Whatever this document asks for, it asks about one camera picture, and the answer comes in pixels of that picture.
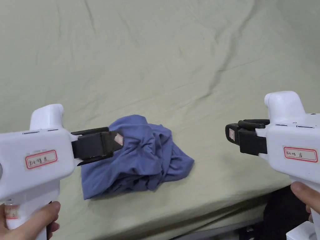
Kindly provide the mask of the person's left hand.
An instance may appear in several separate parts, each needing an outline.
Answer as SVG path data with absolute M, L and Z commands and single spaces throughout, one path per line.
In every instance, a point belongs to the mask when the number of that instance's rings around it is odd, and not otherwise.
M 24 224 L 16 229 L 9 230 L 5 220 L 5 205 L 0 206 L 0 239 L 1 240 L 36 240 L 38 235 L 49 224 L 52 224 L 49 231 L 49 238 L 53 232 L 60 227 L 56 223 L 59 215 L 61 204 L 58 201 L 50 203 L 36 213 L 34 213 Z

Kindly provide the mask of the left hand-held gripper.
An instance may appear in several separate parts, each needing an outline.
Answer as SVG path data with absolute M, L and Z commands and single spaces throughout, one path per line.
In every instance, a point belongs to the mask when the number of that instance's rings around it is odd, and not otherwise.
M 108 127 L 70 134 L 63 113 L 61 104 L 47 105 L 32 113 L 29 130 L 0 135 L 0 199 L 10 229 L 57 200 L 61 179 L 75 169 L 74 158 L 77 166 L 94 163 L 124 146 L 123 134 Z

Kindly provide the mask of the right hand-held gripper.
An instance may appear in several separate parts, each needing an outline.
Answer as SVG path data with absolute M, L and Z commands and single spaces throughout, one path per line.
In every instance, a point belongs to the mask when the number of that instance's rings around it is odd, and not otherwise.
M 264 158 L 293 182 L 302 182 L 319 191 L 320 115 L 306 113 L 295 92 L 269 93 L 264 103 L 269 119 L 245 119 L 228 124 L 227 140 L 238 145 L 241 153 Z

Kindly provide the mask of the person's right hand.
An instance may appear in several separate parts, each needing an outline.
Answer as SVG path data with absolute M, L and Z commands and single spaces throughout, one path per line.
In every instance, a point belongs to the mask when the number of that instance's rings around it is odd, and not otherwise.
M 309 222 L 313 223 L 311 210 L 320 213 L 320 193 L 300 182 L 291 184 L 293 194 L 306 205 L 306 211 L 309 213 Z

